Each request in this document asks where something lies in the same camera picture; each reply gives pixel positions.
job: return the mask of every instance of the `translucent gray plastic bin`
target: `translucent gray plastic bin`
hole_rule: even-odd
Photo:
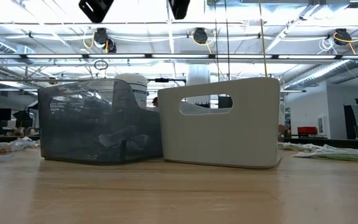
[[[45,159],[111,165],[162,156],[160,115],[139,108],[125,81],[41,88],[38,99]]]

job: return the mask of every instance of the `wooden table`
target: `wooden table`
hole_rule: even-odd
[[[0,163],[0,223],[357,223],[358,162],[281,152],[249,170],[154,160],[124,166]]]

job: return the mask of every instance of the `storage bin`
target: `storage bin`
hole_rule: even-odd
[[[182,99],[227,94],[230,109],[187,112]],[[280,84],[273,78],[166,88],[158,91],[164,158],[217,166],[277,165]]]
[[[125,81],[41,88],[38,98],[45,159],[103,165],[162,156],[159,113],[139,108]]]

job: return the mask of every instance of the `white column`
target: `white column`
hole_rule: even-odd
[[[187,85],[199,85],[209,83],[209,65],[189,65]],[[191,104],[209,103],[211,96],[188,97],[187,102]]]

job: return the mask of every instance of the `table surface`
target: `table surface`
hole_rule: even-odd
[[[269,170],[152,160],[0,163],[0,223],[357,223],[358,162],[290,157]]]

